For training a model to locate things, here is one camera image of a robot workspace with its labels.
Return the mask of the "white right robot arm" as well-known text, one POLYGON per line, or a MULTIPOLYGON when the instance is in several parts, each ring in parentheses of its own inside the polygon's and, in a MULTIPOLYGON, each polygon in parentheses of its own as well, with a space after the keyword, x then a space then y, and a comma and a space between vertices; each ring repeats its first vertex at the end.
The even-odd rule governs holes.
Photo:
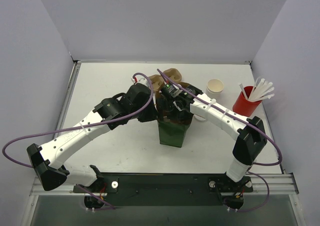
POLYGON ((233 161, 226 176, 235 183, 242 180, 267 144, 263 135, 263 121, 256 116, 251 119, 228 110, 192 85, 181 90, 171 83, 165 83, 160 95, 161 98, 157 100, 160 109, 168 111, 170 119, 180 118, 182 113, 197 115, 218 126, 235 140, 233 161))

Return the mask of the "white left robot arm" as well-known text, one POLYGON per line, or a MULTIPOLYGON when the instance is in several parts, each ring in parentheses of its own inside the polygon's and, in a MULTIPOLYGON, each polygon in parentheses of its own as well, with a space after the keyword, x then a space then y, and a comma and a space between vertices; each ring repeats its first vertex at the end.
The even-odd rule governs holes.
POLYGON ((96 192, 104 183, 102 173, 94 165, 67 166, 66 160, 102 134, 108 133, 129 120, 150 122, 157 118, 150 80, 143 78, 133 84, 127 93, 106 98, 94 107, 75 129, 42 144, 27 148, 32 168, 45 191, 64 183, 79 184, 96 192))

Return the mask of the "green paper bag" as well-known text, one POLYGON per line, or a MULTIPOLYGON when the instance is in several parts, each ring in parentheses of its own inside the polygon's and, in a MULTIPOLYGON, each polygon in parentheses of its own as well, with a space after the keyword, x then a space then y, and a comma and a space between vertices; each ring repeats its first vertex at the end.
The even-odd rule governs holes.
POLYGON ((191 125, 192 120, 190 121, 169 121, 163 120, 160 118, 160 92, 155 94, 155 106, 158 111, 158 132, 159 132, 159 142, 162 145, 173 146, 173 147, 182 147, 183 142, 187 133, 188 128, 191 125))

